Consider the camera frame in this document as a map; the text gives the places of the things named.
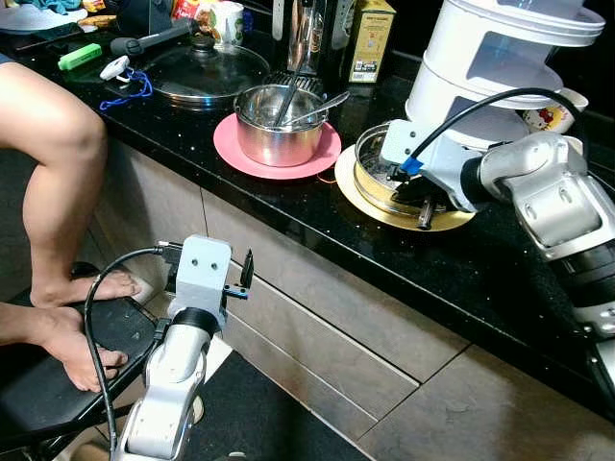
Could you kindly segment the black stool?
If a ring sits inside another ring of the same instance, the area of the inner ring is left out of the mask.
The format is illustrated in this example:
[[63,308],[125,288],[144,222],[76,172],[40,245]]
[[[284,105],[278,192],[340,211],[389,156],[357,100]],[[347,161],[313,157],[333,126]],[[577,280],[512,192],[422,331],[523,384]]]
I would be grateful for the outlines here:
[[25,449],[36,458],[49,458],[60,438],[104,425],[107,408],[117,418],[139,408],[139,400],[118,405],[114,396],[139,381],[173,321],[154,320],[133,298],[93,302],[86,323],[97,321],[95,338],[129,356],[107,381],[108,397],[76,390],[61,362],[36,344],[0,346],[0,452]]

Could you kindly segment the person's left leg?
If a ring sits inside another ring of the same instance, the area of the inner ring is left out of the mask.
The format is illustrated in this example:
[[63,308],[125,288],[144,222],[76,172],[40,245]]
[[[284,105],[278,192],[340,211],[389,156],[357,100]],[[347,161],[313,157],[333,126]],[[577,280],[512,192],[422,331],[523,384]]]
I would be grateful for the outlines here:
[[92,282],[71,274],[104,184],[104,122],[83,101],[30,67],[0,62],[0,149],[34,158],[23,202],[31,302],[83,302]]

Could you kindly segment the black-handled frying pan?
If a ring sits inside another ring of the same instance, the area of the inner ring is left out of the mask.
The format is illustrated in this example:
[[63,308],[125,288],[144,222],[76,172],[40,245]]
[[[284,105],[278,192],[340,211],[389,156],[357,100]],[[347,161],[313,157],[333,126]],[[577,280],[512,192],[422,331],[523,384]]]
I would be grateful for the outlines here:
[[196,22],[192,21],[192,19],[177,19],[177,21],[172,22],[172,28],[168,28],[162,34],[120,36],[111,41],[110,49],[117,56],[135,57],[137,69],[142,71],[151,59],[166,52],[167,49],[182,47],[182,45],[188,44],[190,36],[201,33],[196,30]]

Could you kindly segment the green rectangular case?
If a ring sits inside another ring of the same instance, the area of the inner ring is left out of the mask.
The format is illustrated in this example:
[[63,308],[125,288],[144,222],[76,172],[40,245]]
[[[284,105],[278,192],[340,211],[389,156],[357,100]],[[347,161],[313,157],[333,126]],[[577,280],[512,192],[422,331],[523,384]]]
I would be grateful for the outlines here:
[[81,45],[81,47],[71,50],[71,52],[59,58],[58,69],[64,71],[74,70],[76,67],[80,67],[90,61],[95,61],[102,54],[104,54],[104,48],[98,43]]

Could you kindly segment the black kitchen utensil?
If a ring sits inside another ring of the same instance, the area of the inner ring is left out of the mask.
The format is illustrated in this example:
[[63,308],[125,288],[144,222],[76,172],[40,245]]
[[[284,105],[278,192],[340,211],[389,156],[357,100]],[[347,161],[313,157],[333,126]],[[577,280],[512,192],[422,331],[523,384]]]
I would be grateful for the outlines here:
[[299,76],[299,70],[291,71],[291,73],[284,75],[285,88],[283,89],[280,108],[274,113],[274,127],[282,127],[285,124],[285,116],[291,104],[293,104],[295,93],[298,92],[298,84],[296,83],[298,83]]

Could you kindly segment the white plate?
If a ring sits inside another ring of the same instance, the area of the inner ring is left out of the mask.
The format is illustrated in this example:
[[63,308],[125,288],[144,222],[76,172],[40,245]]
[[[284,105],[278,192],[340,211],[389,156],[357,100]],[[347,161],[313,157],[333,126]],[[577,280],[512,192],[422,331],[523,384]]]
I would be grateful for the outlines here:
[[88,11],[81,8],[67,14],[40,10],[34,5],[21,4],[18,0],[0,0],[0,34],[29,35],[35,32],[76,23],[87,17]]

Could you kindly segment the steel pot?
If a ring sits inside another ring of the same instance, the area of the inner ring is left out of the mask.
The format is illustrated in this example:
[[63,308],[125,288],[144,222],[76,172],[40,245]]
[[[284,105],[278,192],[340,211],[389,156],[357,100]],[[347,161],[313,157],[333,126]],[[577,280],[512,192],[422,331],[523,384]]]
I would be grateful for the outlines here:
[[[313,157],[327,119],[316,115],[294,126],[274,127],[285,85],[254,86],[234,97],[234,114],[240,120],[238,139],[247,158],[274,167],[303,165]],[[298,87],[284,122],[317,109],[324,101]]]

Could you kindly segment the blue cloth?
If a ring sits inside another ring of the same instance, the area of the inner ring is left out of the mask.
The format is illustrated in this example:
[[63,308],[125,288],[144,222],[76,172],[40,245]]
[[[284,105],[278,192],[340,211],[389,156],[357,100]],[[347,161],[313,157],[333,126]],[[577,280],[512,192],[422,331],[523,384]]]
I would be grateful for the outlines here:
[[21,4],[34,5],[40,10],[56,14],[67,14],[81,8],[81,0],[18,0]]

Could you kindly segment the pink plate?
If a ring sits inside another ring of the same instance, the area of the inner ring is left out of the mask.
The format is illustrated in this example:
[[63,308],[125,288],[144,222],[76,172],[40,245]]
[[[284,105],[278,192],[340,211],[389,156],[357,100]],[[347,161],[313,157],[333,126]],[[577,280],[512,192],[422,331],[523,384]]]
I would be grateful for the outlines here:
[[342,153],[341,136],[334,130],[331,124],[326,123],[322,128],[320,144],[317,145],[316,153],[308,162],[303,165],[290,167],[274,167],[255,162],[254,159],[247,158],[240,148],[238,139],[238,128],[240,120],[236,114],[232,113],[227,118],[221,120],[212,133],[212,142],[218,155],[234,170],[238,170],[246,175],[254,176],[256,179],[266,179],[274,181],[289,181],[307,179],[329,170],[333,167],[339,155]]

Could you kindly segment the yellow carton box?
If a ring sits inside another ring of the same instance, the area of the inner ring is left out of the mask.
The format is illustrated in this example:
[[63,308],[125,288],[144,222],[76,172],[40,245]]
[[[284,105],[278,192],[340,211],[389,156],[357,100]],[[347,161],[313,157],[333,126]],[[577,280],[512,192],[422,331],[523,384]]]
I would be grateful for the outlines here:
[[395,14],[388,0],[356,0],[350,27],[353,49],[344,70],[348,84],[377,82]]

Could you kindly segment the steel spoon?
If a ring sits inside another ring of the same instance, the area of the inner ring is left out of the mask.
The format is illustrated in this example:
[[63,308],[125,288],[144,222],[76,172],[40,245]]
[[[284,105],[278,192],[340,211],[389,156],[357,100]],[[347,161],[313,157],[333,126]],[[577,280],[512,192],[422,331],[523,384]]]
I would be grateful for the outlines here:
[[339,93],[339,95],[330,98],[329,101],[324,102],[320,107],[314,109],[312,111],[307,111],[307,113],[300,114],[299,117],[288,120],[285,122],[286,126],[294,126],[294,124],[298,124],[300,122],[305,122],[305,120],[309,120],[312,117],[316,117],[316,115],[321,115],[321,117],[325,117],[326,111],[333,109],[333,107],[341,106],[343,102],[346,102],[348,98],[350,98],[350,91],[343,91]]

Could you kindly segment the white tiered storage container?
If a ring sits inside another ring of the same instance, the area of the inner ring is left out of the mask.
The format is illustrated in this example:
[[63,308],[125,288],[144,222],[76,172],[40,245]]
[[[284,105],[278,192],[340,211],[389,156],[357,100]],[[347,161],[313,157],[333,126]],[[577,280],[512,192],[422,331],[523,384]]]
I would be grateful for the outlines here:
[[445,0],[405,101],[408,120],[439,126],[483,98],[565,87],[548,66],[558,48],[596,42],[605,19],[583,0]]

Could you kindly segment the red yellow snack packet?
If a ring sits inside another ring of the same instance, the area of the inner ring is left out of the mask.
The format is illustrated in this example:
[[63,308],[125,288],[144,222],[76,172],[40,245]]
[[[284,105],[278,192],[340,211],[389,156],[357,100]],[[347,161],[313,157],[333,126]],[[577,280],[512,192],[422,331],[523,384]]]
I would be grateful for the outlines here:
[[173,1],[172,19],[190,18],[198,16],[202,6],[207,0],[175,0]]

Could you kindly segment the grey cabinet door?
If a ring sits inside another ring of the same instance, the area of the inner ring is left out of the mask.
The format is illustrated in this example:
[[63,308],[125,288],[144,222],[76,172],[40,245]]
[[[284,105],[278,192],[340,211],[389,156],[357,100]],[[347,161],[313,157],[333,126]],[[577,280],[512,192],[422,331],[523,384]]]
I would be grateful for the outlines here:
[[357,444],[377,461],[615,461],[611,422],[476,346]]

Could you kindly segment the black floor mat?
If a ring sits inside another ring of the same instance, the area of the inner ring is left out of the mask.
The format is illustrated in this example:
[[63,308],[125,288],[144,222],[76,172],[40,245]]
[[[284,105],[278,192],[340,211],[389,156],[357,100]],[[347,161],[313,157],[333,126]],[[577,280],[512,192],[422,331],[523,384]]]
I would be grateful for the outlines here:
[[201,388],[204,417],[184,461],[370,461],[236,352]]

